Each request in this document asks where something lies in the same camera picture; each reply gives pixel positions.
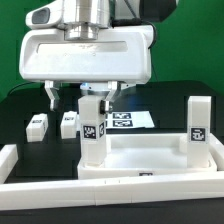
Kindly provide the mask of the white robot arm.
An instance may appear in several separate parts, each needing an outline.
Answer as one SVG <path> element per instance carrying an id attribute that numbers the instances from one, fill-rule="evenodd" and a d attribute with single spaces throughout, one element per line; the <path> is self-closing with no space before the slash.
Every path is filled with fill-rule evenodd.
<path id="1" fill-rule="evenodd" d="M 21 76 L 42 82 L 50 108 L 58 107 L 62 83 L 97 83 L 112 110 L 123 84 L 151 77 L 150 49 L 156 22 L 167 19 L 179 0 L 54 0 L 29 12 L 19 60 Z"/>

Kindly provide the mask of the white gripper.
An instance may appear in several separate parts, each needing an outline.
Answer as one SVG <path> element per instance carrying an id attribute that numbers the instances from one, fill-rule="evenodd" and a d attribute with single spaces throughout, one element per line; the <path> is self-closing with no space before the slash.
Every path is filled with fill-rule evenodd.
<path id="1" fill-rule="evenodd" d="M 30 31 L 20 50 L 19 71 L 45 82 L 56 111 L 61 83 L 108 83 L 100 113 L 112 112 L 118 82 L 144 84 L 151 77 L 152 25 L 112 25 L 106 6 L 43 6 L 25 19 Z"/>

